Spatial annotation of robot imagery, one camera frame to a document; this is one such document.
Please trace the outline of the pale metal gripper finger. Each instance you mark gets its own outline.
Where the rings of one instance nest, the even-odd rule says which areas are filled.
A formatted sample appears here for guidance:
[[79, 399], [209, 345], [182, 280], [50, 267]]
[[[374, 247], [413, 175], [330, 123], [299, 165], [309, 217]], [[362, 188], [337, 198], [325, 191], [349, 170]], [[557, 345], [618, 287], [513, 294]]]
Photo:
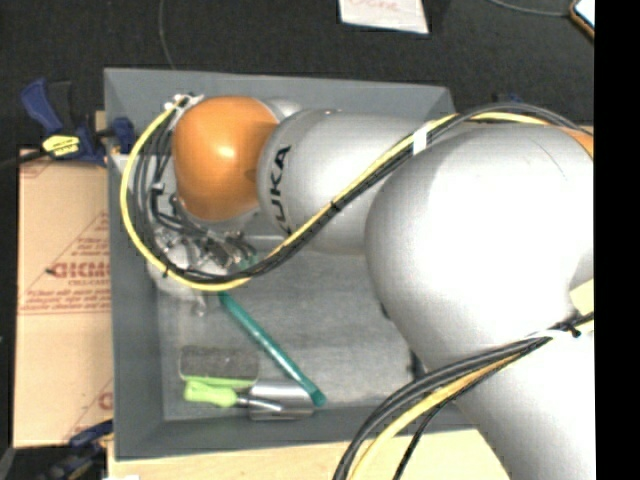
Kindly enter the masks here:
[[151, 262], [146, 262], [146, 271], [149, 278], [153, 281], [154, 285], [159, 291], [172, 291], [173, 280], [165, 273], [163, 267], [158, 268]]
[[192, 316], [205, 317], [208, 315], [208, 305], [203, 292], [196, 288], [184, 288], [181, 294], [182, 304], [186, 305]]

